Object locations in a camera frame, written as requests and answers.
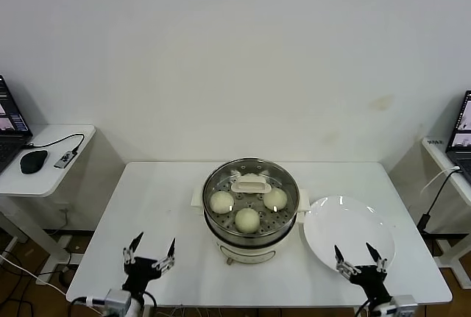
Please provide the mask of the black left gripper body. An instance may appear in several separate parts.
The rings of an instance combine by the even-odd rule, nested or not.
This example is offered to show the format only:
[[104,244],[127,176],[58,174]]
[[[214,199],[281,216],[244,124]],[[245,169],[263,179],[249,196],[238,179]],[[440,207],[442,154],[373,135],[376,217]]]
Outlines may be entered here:
[[129,292],[144,292],[148,283],[161,277],[158,260],[136,257],[133,262],[124,264],[127,278],[121,289]]

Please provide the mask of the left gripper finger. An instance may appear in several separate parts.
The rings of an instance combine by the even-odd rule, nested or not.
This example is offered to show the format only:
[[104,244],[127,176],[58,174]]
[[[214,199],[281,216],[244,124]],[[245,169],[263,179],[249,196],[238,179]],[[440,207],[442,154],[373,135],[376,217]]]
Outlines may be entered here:
[[173,241],[171,242],[167,255],[164,258],[152,264],[152,268],[156,270],[159,276],[164,275],[167,271],[169,271],[174,266],[175,240],[176,238],[174,238]]
[[137,237],[133,238],[128,247],[123,248],[123,258],[124,264],[134,264],[135,263],[135,251],[138,248],[139,243],[141,242],[144,233],[141,232]]

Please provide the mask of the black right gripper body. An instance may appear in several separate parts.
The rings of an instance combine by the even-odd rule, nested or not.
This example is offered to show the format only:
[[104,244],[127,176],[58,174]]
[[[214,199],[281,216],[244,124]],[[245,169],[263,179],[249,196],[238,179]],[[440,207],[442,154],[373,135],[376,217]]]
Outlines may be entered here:
[[349,281],[360,286],[366,294],[370,304],[384,304],[392,300],[391,295],[383,284],[387,273],[377,266],[356,266],[355,274],[352,274]]

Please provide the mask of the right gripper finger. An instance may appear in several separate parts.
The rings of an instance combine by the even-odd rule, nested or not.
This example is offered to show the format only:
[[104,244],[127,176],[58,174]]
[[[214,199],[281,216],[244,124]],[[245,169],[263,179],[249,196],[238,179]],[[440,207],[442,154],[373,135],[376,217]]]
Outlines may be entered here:
[[373,261],[376,263],[377,271],[380,273],[386,273],[386,258],[382,258],[379,251],[375,249],[370,243],[366,242],[366,247]]
[[334,252],[336,259],[336,270],[340,273],[340,275],[342,275],[346,280],[350,280],[352,276],[360,274],[359,268],[356,268],[354,265],[344,259],[344,256],[337,245],[334,246]]

